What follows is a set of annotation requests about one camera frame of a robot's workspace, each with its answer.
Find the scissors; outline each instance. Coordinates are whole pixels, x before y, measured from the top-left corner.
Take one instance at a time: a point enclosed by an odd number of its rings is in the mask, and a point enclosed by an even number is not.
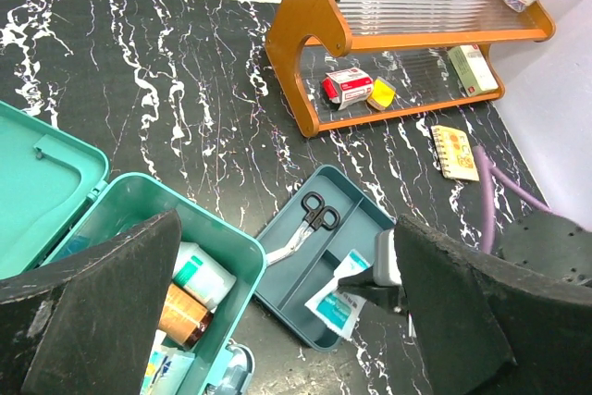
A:
[[[267,254],[267,265],[273,265],[282,259],[295,254],[304,244],[306,239],[321,227],[332,230],[339,225],[341,216],[339,212],[325,205],[325,200],[316,191],[309,191],[302,198],[302,207],[306,210],[303,222],[296,229],[288,243],[271,253]]]

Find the box latch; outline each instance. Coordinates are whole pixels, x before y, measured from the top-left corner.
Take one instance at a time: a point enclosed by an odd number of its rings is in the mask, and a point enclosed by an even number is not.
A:
[[[86,198],[89,201],[95,202],[107,185],[108,183],[106,181],[100,180],[94,187],[92,187],[91,192],[86,195]]]

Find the marble countertop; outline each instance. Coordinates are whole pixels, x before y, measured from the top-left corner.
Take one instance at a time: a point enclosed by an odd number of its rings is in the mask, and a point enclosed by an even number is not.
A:
[[[263,42],[277,6],[229,0],[0,0],[2,99],[99,147],[111,179],[141,171],[256,235],[319,166],[342,170],[390,216],[479,239],[479,187],[442,178],[429,127],[465,130],[537,187],[495,108],[480,104],[305,140]],[[527,212],[496,184],[498,225]],[[249,393],[429,394],[406,323],[367,304],[351,343],[303,347],[257,302],[235,340]]]

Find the wall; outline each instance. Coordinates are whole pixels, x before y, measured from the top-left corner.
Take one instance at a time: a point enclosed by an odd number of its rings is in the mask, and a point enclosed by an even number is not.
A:
[[[492,47],[496,102],[549,205],[592,228],[592,0],[543,0],[557,32]]]

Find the gray tray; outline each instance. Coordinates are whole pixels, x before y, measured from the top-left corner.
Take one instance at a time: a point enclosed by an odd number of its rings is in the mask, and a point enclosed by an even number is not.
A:
[[[257,237],[266,253],[286,245],[300,226],[306,214],[301,200],[308,191],[320,193],[326,205],[335,207],[341,223],[331,231],[320,228],[298,252],[270,266],[255,296],[307,345],[329,352],[339,345],[340,337],[304,303],[333,278],[333,271],[352,249],[374,263],[376,234],[395,223],[343,173],[321,166]]]

